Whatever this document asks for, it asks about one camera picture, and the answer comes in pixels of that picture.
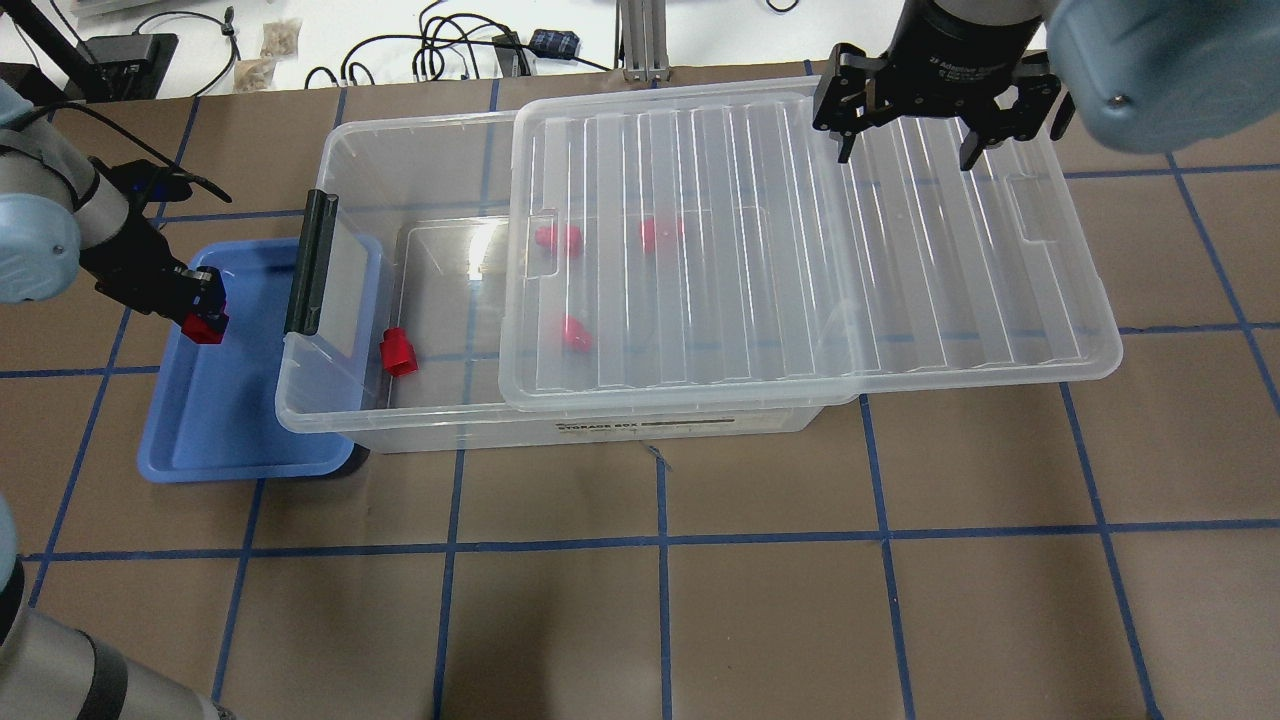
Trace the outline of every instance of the storage box handle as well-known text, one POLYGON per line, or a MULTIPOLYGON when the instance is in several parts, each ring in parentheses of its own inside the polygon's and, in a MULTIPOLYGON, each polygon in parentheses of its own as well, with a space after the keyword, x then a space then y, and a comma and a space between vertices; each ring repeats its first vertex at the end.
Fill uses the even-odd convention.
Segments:
POLYGON ((329 249, 338 218, 338 196, 320 190, 307 193, 302 213, 302 234, 298 236, 298 258, 289 288, 289 310, 284 315, 284 332, 316 334, 320 328, 320 304, 329 274, 329 249))

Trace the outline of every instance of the red object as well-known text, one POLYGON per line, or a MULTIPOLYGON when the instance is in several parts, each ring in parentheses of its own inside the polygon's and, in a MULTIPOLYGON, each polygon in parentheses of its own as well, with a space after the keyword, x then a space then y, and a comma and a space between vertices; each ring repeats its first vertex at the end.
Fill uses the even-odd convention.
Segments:
POLYGON ((658 250, 658 238, 675 237, 680 238, 685 234, 685 222, 676 218, 675 232, 672 232, 671 225, 663 224, 659 229, 658 222, 653 218, 645 218, 640 222, 640 250, 644 250, 645 255, 653 255, 658 250))
POLYGON ((209 327, 209 323, 195 313, 188 313, 182 320, 182 334, 193 340, 196 345, 221 345, 223 342, 223 333, 209 327))
MULTIPOLYGON (((543 225, 534 231, 534 242, 545 247, 548 252, 556 252, 556 238, 559 236, 559 225, 543 225)), ((570 225, 564 229, 566 250, 570 258, 582 254, 582 228, 570 225)))
POLYGON ((404 328, 388 328, 378 348, 383 352, 383 369, 393 378, 417 372, 417 357, 413 345, 404 337, 404 328))
POLYGON ((590 352, 595 345, 595 338, 591 337, 590 331, 573 315, 564 315, 564 332, 561 337, 570 350, 577 352, 590 352))

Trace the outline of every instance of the storage box lid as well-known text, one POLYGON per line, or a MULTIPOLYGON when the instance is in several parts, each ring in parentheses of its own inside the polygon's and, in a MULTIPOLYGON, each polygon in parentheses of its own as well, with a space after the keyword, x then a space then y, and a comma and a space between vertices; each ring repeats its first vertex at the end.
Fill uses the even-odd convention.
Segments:
POLYGON ((817 78, 543 100, 516 119, 499 384, 525 410, 832 405, 1120 360, 1048 141, 810 127, 817 78))

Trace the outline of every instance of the cable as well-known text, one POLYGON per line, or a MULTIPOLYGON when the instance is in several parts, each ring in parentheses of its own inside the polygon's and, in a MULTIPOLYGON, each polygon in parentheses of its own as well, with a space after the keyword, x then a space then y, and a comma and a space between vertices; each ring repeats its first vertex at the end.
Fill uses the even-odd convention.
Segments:
MULTIPOLYGON (((498 31, 502 32, 502 35, 507 38, 507 46, 509 46, 512 49, 517 49, 517 47, 518 49, 527 49, 527 46, 521 45, 516 40, 516 36, 515 36, 515 33, 511 32, 509 27, 507 27, 507 26, 504 26, 504 24, 494 20, 493 18, 486 18, 484 15, 477 15, 476 13, 453 13, 452 15, 447 15, 445 19, 454 20, 454 22, 458 20, 458 19, 472 19, 472 20, 480 20, 481 23, 484 23, 484 24, 480 24, 477 27, 471 28, 466 33, 466 36, 463 37, 466 42, 475 42, 476 45, 484 45, 480 41, 470 40, 468 36, 472 32, 476 32, 476 31, 480 31, 480 29, 484 29, 486 27, 493 26, 493 27, 498 28, 498 31)), ((494 45, 493 42, 489 42, 488 45, 493 45, 494 47, 499 47, 499 45, 494 45)), ((516 59, 520 60, 520 72, 521 72, 521 74, 525 74, 525 76, 534 74, 532 70, 529 69, 529 60, 525 58, 524 53, 516 53, 516 59)))
POLYGON ((419 32, 426 32, 426 26, 422 23, 422 18, 425 18, 426 14, 430 13, 436 5, 444 4, 444 1, 445 0, 435 0, 434 3, 431 3, 430 5, 428 5, 426 8, 422 8, 422 12, 417 14, 417 29, 419 29, 419 32))
POLYGON ((148 18, 145 18, 142 22, 140 22, 137 24, 137 27, 133 28, 133 33, 132 35, 138 35, 142 31, 142 26, 150 23, 151 20, 154 20, 156 18, 164 18, 164 17, 168 17, 168 15, 182 15, 182 17, 187 17, 187 18, 200 18, 202 20, 209 20, 209 22, 211 22, 211 23, 214 23, 214 24, 216 24, 219 27, 221 27, 221 24, 223 24, 223 20, 219 20, 218 18, 215 18, 212 15, 206 15, 204 13, 193 13, 191 10, 165 10, 164 13, 156 13, 156 14, 148 17, 148 18))
POLYGON ((93 64, 101 68, 102 61, 97 59, 97 55, 95 55, 93 50, 91 50, 88 44, 84 42, 84 38, 81 37, 78 32, 76 32, 76 26, 73 26, 70 20, 67 19, 67 15, 63 14, 63 9, 58 6, 56 0, 49 0, 49 4, 54 8, 54 12, 58 13, 58 17, 61 18, 63 24, 67 26, 67 29, 72 31, 72 37, 76 38, 76 42, 81 44, 81 47, 84 49, 84 53, 88 55, 88 59, 93 60, 93 64))
POLYGON ((613 69, 622 67, 622 3, 613 12, 613 69))
POLYGON ((347 50, 347 55, 342 59, 342 64, 338 65, 338 77, 340 77, 343 81, 347 81, 348 79, 347 68, 351 65, 352 55, 355 55, 356 51, 364 47, 365 45, 369 45, 370 42, 378 42, 380 40, 416 40, 421 42, 422 37, 417 35, 401 35, 401 33, 375 35, 372 37, 366 37, 360 42, 355 44, 351 47, 351 50, 347 50))
MULTIPOLYGON (((366 67, 364 63, 352 63, 351 69, 355 70, 356 68, 365 70, 365 76, 369 78, 369 85, 378 85, 376 82, 374 82, 374 73, 369 72, 369 67, 366 67)), ((351 85, 356 85, 355 74, 351 76, 351 85)))
POLYGON ((187 172, 186 169, 183 169, 182 165, 178 164, 177 160, 173 160, 172 158, 169 158, 164 152, 160 152, 155 147, 151 147, 150 145, 147 145, 147 142, 145 140, 142 140, 141 137, 138 137, 138 136, 133 135, 132 132, 124 129, 123 127, 120 127, 119 123, 116 123, 111 118, 108 118, 106 115, 99 113, 97 110, 93 110, 92 108, 87 108, 84 105, 81 105, 79 102, 72 102, 72 101, 50 102, 49 105, 45 105, 42 108, 35 108, 32 110, 28 110, 28 111, 23 113, 22 115, 18 115, 18 118, 15 118, 9 124, 9 128, 13 129, 13 131, 17 131, 17 132, 22 132, 23 129, 27 129, 31 126, 31 123, 33 123, 33 122, 38 120, 40 118, 42 118, 42 117, 52 113, 54 110, 76 110, 77 113, 83 113, 83 114, 93 118, 95 120, 97 120, 97 122, 102 123, 104 126, 106 126, 106 127, 114 129, 115 132, 118 132, 122 137, 124 137, 125 140, 128 140, 133 145, 137 145, 142 150, 146 150, 152 158, 155 158, 156 160, 160 160, 161 163, 164 163, 169 169, 172 169, 174 172, 178 172, 178 173, 183 173, 184 177, 191 178, 191 182, 193 182, 193 183, 198 184, 200 187, 207 190, 210 193, 212 193, 215 197, 218 197, 223 202, 230 202, 232 201, 232 196, 227 195, 227 191, 224 191, 223 188, 218 187, 218 184, 214 181, 211 181, 209 178, 202 178, 200 176, 196 176, 196 174, 192 174, 192 173, 187 172))
MULTIPOLYGON (((444 0, 436 0, 435 5, 438 5, 438 4, 443 3, 443 1, 444 0)), ((428 10, 430 10, 435 5, 429 6, 428 10)), ((425 26, 420 26, 420 29, 422 32, 422 50, 426 50, 426 51, 430 53, 430 55, 429 55, 430 72, 431 72, 430 79, 440 79, 440 76, 444 74, 444 53, 443 53, 442 47, 436 47, 435 46, 435 42, 438 41, 439 35, 440 35, 440 29, 444 28, 445 23, 453 26, 453 28, 458 31, 458 35, 466 38, 467 54, 471 55, 471 69, 475 73, 474 77, 479 78, 480 77, 480 63, 476 61, 475 46, 471 44, 471 33, 475 32, 477 28, 472 28, 471 31, 463 31, 462 26, 460 26, 457 23, 457 20, 453 20, 451 18, 431 18, 431 19, 426 20, 425 26), (428 33, 428 29, 431 26, 431 20, 438 20, 440 24, 435 28, 435 32, 431 35, 431 42, 428 44, 426 33, 428 33), (440 69, 439 70, 435 69, 435 59, 436 58, 440 59, 440 69)), ((458 55, 462 54, 462 51, 458 50, 457 46, 454 46, 454 45, 448 45, 447 47, 449 50, 453 50, 458 55)), ((467 64, 467 61, 463 58, 463 60, 462 60, 463 70, 466 70, 466 64, 467 64)), ((424 68, 422 69, 422 74, 426 74, 426 72, 428 70, 424 68)))
MULTIPOLYGON (((462 51, 458 50, 456 46, 451 46, 449 50, 453 50, 453 54, 458 56, 458 60, 462 60, 462 76, 461 76, 462 79, 472 77, 467 74, 468 73, 467 56, 463 55, 462 51)), ((417 51, 413 53, 413 58, 410 60, 410 69, 413 72, 413 79, 416 82, 440 79, 444 76, 445 68, 447 67, 444 64, 444 51, 435 47, 426 47, 426 46, 419 47, 417 51), (433 69, 430 72, 428 70, 428 64, 425 61, 428 53, 430 53, 431 58, 430 67, 433 69), (435 68, 436 58, 440 59, 439 68, 435 68)))
POLYGON ((604 70, 607 73, 613 70, 613 68, 607 68, 607 67, 604 67, 604 65, 602 65, 599 63, 593 63, 591 60, 588 60, 585 58, 579 58, 576 55, 573 58, 570 58, 568 61, 571 61, 571 63, 582 63, 584 65, 586 65, 589 68, 595 68, 598 70, 604 70))
POLYGON ((236 60, 239 60, 239 45, 236 42, 236 38, 233 37, 232 38, 232 54, 230 54, 230 56, 227 58, 227 64, 223 65, 223 69, 218 70, 218 74, 214 76, 214 79, 209 81, 209 83, 205 85, 205 87, 201 87, 196 92, 192 92, 191 96, 192 97, 200 97, 210 87, 218 85, 218 81, 223 79, 223 77, 225 77, 227 73, 230 72, 232 67, 236 64, 236 60))
POLYGON ((338 76, 333 74, 333 70, 330 70, 329 68, 320 65, 317 68, 311 68, 311 72, 307 73, 307 79, 302 82, 302 90, 307 90, 311 87, 311 78, 315 77, 316 73, 324 73, 329 76, 329 82, 332 82, 334 87, 338 87, 338 76))
POLYGON ((201 95, 207 92, 209 88, 218 85, 218 82, 223 79, 223 77, 225 77, 227 73, 230 72, 232 67, 236 65, 236 60, 241 59, 239 42, 236 41, 236 26, 232 24, 232 20, 236 18, 236 8, 228 6, 227 10, 223 13, 223 19, 220 20, 212 15, 206 15, 205 13, 193 13, 191 10, 165 10, 163 13, 156 13, 151 17, 143 18, 142 22, 134 26, 132 35, 138 35, 140 32, 142 32, 142 26, 150 23, 156 18, 165 18, 173 15, 209 20, 215 26, 218 26, 218 28, 223 31, 223 36, 227 37, 227 40, 229 40, 232 44, 232 54, 227 59, 227 64, 223 65, 223 69, 218 70, 218 74, 214 76, 214 79, 209 81, 209 83, 205 85, 205 87, 201 87, 200 90, 197 90, 191 95, 192 97, 200 97, 201 95))
MULTIPOLYGON (((481 28, 474 28, 470 32, 475 32, 476 29, 481 29, 481 28)), ((366 46, 366 45, 369 45, 371 42, 380 42, 383 40, 416 40, 419 42, 422 42, 422 37, 421 36, 417 36, 417 35, 404 35, 404 33, 385 33, 385 35, 375 35, 372 37, 366 37, 366 38, 361 40, 360 42, 357 42, 356 45, 353 45, 351 47, 351 50, 348 50, 347 54, 343 56, 342 64, 338 65, 338 77, 342 81, 349 81, 351 79, 351 73, 348 70, 351 69, 351 59, 352 59, 352 56, 355 56, 356 53, 360 51, 361 47, 364 47, 364 46, 366 46)), ((453 45, 467 45, 467 44, 471 44, 471 45, 483 45, 483 46, 488 46, 488 47, 508 47, 508 46, 513 46, 513 47, 518 47, 520 50, 532 50, 527 45, 524 45, 524 44, 520 44, 520 42, 513 42, 513 44, 508 45, 508 44, 497 44, 497 42, 489 41, 489 40, 471 40, 471 38, 467 38, 467 37, 444 37, 444 38, 436 37, 436 38, 429 38, 429 41, 433 44, 433 45, 429 45, 426 47, 426 50, 429 53, 433 51, 433 50, 443 51, 443 50, 445 50, 445 49, 448 49, 448 47, 451 47, 453 45), (435 42, 440 42, 443 45, 434 45, 435 42)), ((413 54, 413 59, 415 60, 417 60, 417 58, 420 56, 419 55, 420 53, 422 53, 421 49, 419 50, 419 53, 413 54)), ((520 56, 521 56, 520 58, 521 59, 521 64, 524 64, 524 60, 525 60, 524 53, 521 53, 520 56)), ((604 70, 604 72, 609 72, 609 69, 611 69, 611 68, 607 68, 607 67, 604 67, 604 65, 602 65, 599 63, 594 63, 594 61, 586 60, 584 58, 571 58, 570 61, 581 63, 584 65, 588 65, 588 67, 591 67, 591 68, 595 68, 595 69, 600 69, 600 70, 604 70)))

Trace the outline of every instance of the power adapter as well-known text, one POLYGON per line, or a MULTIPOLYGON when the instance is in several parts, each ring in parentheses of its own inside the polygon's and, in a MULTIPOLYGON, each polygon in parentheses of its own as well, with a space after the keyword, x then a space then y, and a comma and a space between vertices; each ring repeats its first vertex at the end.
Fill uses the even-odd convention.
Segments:
POLYGON ((173 61, 178 36, 166 32, 109 35, 90 37, 77 49, 90 63, 97 59, 99 72, 111 87, 113 100, 152 100, 160 92, 160 83, 173 61))

